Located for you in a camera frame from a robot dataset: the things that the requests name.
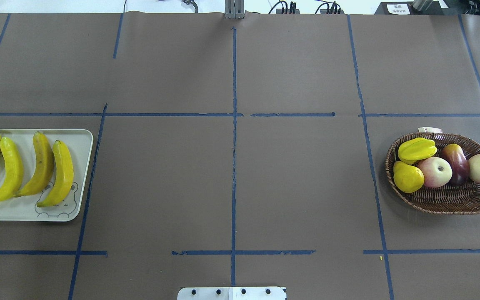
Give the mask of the woven wicker basket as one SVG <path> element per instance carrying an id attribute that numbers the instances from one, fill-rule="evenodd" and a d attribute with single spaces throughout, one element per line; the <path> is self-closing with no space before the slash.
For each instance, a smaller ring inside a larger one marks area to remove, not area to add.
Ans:
<path id="1" fill-rule="evenodd" d="M 461 186 L 446 184 L 438 188 L 422 187 L 413 193 L 402 192 L 396 187 L 393 169 L 394 163 L 399 159 L 398 148 L 413 138 L 432 139 L 439 151 L 448 144 L 458 144 L 467 159 L 480 154 L 480 144 L 464 135 L 431 132 L 413 132 L 402 135 L 390 145 L 385 157 L 387 184 L 392 188 L 394 194 L 403 203 L 424 213 L 436 215 L 476 215 L 480 213 L 480 184 L 471 179 Z"/>

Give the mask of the white bear tray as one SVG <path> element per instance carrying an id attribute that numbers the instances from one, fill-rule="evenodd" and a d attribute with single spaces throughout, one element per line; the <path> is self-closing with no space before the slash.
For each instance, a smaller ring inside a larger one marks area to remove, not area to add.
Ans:
<path id="1" fill-rule="evenodd" d="M 67 197 L 58 205 L 51 207 L 37 207 L 36 203 L 43 201 L 52 189 L 56 177 L 56 171 L 52 175 L 48 185 L 36 195 L 12 198 L 0 202 L 0 221 L 46 221 L 67 222 L 76 218 L 80 211 L 83 200 L 84 186 L 87 179 L 88 165 L 94 144 L 94 138 L 86 129 L 2 129 L 0 135 L 8 136 L 16 144 L 19 150 L 23 166 L 23 185 L 32 178 L 35 171 L 35 153 L 33 136 L 36 131 L 42 132 L 50 142 L 50 146 L 56 140 L 63 141 L 72 156 L 74 167 L 74 180 L 72 189 Z M 5 179 L 5 162 L 0 158 L 0 186 Z"/>

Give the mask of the yellow starfruit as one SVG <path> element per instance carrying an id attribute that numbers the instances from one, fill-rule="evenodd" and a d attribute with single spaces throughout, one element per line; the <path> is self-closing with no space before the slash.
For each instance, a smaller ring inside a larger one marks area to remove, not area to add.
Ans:
<path id="1" fill-rule="evenodd" d="M 398 148 L 399 159 L 407 165 L 428 159 L 436 154 L 435 142 L 432 139 L 415 138 L 402 143 Z"/>

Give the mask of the yellow pear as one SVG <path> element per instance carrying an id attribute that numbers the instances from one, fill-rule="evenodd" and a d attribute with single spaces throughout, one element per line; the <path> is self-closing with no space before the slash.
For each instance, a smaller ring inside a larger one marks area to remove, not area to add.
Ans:
<path id="1" fill-rule="evenodd" d="M 424 174 L 416 166 L 396 161 L 393 166 L 393 172 L 394 184 L 404 193 L 415 192 L 424 186 Z"/>

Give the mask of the pink red apple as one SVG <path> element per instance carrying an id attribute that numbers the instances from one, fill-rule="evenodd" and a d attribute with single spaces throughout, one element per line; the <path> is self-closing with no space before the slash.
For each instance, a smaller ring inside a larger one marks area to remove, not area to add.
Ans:
<path id="1" fill-rule="evenodd" d="M 417 167 L 424 175 L 424 186 L 428 188 L 437 188 L 446 185 L 452 178 L 452 168 L 448 161 L 432 156 L 422 160 Z"/>

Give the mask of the aluminium frame post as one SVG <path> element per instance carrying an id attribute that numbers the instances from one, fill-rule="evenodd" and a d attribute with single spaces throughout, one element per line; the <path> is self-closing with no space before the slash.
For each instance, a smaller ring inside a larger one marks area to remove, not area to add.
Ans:
<path id="1" fill-rule="evenodd" d="M 244 19 L 244 0 L 225 0 L 225 19 Z"/>

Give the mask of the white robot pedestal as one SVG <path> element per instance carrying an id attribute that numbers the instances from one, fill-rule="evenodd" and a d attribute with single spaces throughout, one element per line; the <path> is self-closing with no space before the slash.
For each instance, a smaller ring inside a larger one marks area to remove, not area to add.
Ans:
<path id="1" fill-rule="evenodd" d="M 286 288 L 278 286 L 187 287 L 178 300 L 287 300 Z"/>

